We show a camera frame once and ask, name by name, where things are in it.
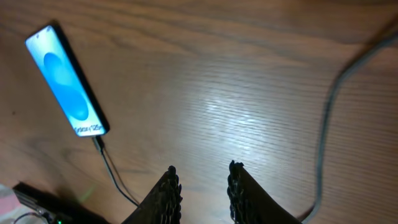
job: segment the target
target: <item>black cable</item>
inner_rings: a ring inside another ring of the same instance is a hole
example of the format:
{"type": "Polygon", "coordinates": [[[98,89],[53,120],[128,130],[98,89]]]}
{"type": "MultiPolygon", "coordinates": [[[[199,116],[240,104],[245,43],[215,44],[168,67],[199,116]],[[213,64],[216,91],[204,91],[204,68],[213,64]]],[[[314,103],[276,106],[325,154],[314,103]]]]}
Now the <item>black cable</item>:
{"type": "Polygon", "coordinates": [[[39,214],[37,214],[35,212],[27,212],[27,213],[22,214],[21,216],[19,216],[17,219],[15,219],[13,224],[16,224],[19,220],[21,220],[24,217],[28,217],[28,216],[34,216],[34,217],[37,217],[37,218],[39,218],[39,219],[41,219],[43,221],[43,217],[41,215],[39,215],[39,214]]]}
{"type": "Polygon", "coordinates": [[[303,224],[307,224],[319,211],[322,202],[322,184],[323,184],[323,158],[325,156],[325,145],[326,137],[329,129],[330,114],[333,109],[333,105],[336,101],[338,91],[344,83],[344,81],[352,76],[361,66],[373,58],[380,50],[384,47],[391,45],[395,40],[398,39],[398,32],[393,33],[388,38],[380,41],[374,47],[369,49],[366,53],[360,56],[357,60],[351,63],[346,69],[344,69],[336,78],[332,84],[326,102],[323,108],[323,118],[320,124],[320,132],[318,137],[318,159],[316,164],[317,176],[316,176],[316,194],[315,201],[312,207],[312,211],[302,221],[303,224]]]}
{"type": "Polygon", "coordinates": [[[95,148],[97,148],[98,152],[101,153],[101,157],[104,160],[105,163],[105,168],[108,171],[109,176],[111,177],[111,180],[113,182],[113,184],[115,185],[115,187],[118,189],[118,191],[127,199],[129,200],[133,205],[139,207],[139,204],[135,201],[133,201],[133,199],[131,199],[129,196],[127,196],[119,187],[118,183],[116,182],[112,169],[110,168],[109,164],[108,164],[108,160],[106,159],[105,153],[104,153],[104,149],[105,149],[105,144],[102,141],[100,136],[95,136],[93,137],[93,142],[95,145],[95,148]]]}

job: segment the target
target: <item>wooden table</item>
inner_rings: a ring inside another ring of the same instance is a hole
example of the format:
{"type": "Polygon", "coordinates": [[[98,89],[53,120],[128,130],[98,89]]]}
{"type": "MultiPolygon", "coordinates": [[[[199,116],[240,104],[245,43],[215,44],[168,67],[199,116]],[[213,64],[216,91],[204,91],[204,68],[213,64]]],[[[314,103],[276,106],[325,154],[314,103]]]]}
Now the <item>wooden table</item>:
{"type": "MultiPolygon", "coordinates": [[[[90,139],[75,136],[24,45],[58,19],[111,125],[104,137],[142,200],[169,165],[182,223],[232,223],[228,164],[294,215],[314,199],[314,161],[331,81],[398,13],[394,0],[1,0],[0,182],[83,204],[112,223],[135,208],[90,139]]],[[[398,50],[340,91],[311,223],[398,222],[398,50]]]]}

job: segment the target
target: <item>pink object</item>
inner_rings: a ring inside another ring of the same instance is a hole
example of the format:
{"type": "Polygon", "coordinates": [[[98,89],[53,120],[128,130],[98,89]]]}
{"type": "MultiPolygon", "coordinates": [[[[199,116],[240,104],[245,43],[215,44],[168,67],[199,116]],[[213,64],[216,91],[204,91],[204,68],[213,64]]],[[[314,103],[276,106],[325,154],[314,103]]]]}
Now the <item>pink object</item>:
{"type": "Polygon", "coordinates": [[[13,211],[21,204],[15,194],[9,194],[5,197],[0,198],[0,215],[4,215],[8,212],[13,211]]]}

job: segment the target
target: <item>gray cable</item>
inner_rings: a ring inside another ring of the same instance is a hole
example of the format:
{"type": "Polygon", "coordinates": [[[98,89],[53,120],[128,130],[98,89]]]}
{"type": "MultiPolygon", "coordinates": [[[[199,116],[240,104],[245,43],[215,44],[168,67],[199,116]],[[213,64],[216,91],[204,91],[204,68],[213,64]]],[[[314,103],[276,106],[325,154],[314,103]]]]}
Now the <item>gray cable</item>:
{"type": "Polygon", "coordinates": [[[338,91],[340,90],[342,84],[347,78],[352,76],[354,72],[356,72],[359,68],[361,68],[365,63],[367,63],[371,58],[373,58],[380,50],[384,47],[391,45],[395,40],[398,39],[398,32],[393,33],[388,38],[380,41],[370,50],[368,50],[365,54],[360,56],[357,60],[355,60],[352,64],[350,64],[346,69],[344,69],[340,75],[337,76],[337,79],[332,84],[328,96],[326,98],[326,102],[323,108],[323,118],[320,124],[320,132],[318,137],[318,159],[316,164],[316,194],[315,194],[315,202],[313,204],[312,211],[305,217],[302,221],[303,224],[307,224],[319,211],[322,202],[322,188],[323,188],[323,158],[325,156],[325,145],[326,145],[326,137],[329,130],[329,122],[330,122],[330,114],[333,109],[333,105],[335,104],[336,97],[338,96],[338,91]]]}

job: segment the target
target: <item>phone screen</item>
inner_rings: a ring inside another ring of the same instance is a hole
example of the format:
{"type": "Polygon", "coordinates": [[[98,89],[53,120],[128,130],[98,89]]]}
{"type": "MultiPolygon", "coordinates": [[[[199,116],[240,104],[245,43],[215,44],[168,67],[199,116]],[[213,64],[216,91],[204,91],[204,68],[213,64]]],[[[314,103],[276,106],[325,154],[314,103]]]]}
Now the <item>phone screen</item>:
{"type": "Polygon", "coordinates": [[[76,134],[105,134],[107,130],[83,88],[54,27],[43,28],[30,36],[25,44],[76,134]]]}

